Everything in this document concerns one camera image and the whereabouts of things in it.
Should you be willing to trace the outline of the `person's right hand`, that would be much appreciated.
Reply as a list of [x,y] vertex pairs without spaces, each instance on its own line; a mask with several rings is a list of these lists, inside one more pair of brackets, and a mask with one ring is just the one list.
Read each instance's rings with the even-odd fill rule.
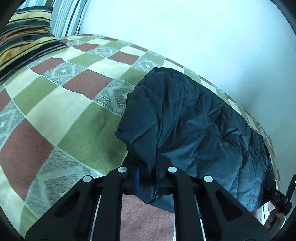
[[281,228],[285,222],[285,219],[286,219],[285,215],[283,213],[279,212],[278,208],[275,208],[274,210],[272,210],[270,212],[270,215],[269,215],[267,221],[265,222],[264,226],[267,229],[270,229],[270,227],[272,226],[272,223],[275,222],[273,227]]

